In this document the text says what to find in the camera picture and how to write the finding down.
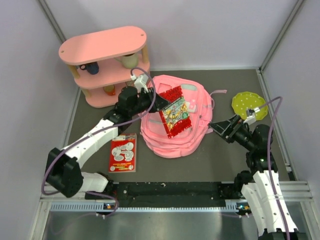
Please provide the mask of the red colourful comic book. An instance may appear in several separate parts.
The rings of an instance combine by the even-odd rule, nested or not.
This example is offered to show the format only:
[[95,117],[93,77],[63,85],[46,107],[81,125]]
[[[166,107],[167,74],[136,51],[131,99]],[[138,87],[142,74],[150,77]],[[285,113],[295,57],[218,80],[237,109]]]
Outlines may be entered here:
[[169,139],[192,127],[190,113],[181,86],[159,94],[170,104],[159,112],[166,135]]

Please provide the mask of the pink student backpack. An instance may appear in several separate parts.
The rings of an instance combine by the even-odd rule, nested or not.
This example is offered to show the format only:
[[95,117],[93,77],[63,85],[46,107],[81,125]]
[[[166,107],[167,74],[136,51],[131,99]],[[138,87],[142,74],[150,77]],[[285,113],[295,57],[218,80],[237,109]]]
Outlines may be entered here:
[[158,156],[168,159],[192,154],[213,130],[215,102],[198,82],[169,75],[154,77],[155,89],[171,105],[141,119],[140,134]]

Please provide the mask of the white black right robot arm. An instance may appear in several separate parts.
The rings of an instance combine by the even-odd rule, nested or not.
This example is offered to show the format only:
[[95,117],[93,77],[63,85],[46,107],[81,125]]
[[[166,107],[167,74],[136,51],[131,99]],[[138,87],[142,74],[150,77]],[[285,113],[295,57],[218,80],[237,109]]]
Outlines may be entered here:
[[210,128],[227,143],[237,142],[246,150],[248,170],[237,174],[227,196],[245,198],[255,220],[260,240],[306,240],[294,223],[284,200],[276,162],[271,153],[273,131],[258,124],[251,131],[239,115],[210,123]]

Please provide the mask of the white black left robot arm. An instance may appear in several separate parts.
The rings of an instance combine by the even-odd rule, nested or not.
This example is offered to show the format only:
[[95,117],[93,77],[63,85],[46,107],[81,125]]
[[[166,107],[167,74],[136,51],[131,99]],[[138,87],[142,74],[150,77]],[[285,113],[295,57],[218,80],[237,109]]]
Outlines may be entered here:
[[82,167],[101,147],[122,134],[134,122],[134,116],[158,112],[169,104],[153,87],[141,91],[124,87],[118,102],[92,130],[63,149],[55,147],[49,152],[43,183],[67,198],[78,192],[96,192],[102,198],[109,198],[114,187],[108,177],[83,172]]

